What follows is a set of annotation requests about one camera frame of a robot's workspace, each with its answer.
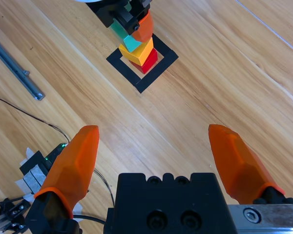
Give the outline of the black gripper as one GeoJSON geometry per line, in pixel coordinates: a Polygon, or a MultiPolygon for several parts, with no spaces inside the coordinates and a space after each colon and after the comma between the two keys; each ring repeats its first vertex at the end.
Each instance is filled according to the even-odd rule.
{"type": "Polygon", "coordinates": [[[86,5],[105,27],[116,20],[136,41],[147,42],[154,29],[150,3],[149,0],[92,0],[86,5]]]}

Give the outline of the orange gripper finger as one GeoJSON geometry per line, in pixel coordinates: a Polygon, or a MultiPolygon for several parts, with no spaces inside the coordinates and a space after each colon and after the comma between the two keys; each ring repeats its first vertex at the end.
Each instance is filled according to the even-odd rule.
{"type": "Polygon", "coordinates": [[[55,159],[25,223],[33,234],[81,234],[73,209],[89,188],[99,145],[99,128],[82,127],[55,159]]]}
{"type": "Polygon", "coordinates": [[[239,204],[293,204],[238,133],[211,124],[209,141],[225,190],[239,204]]]}

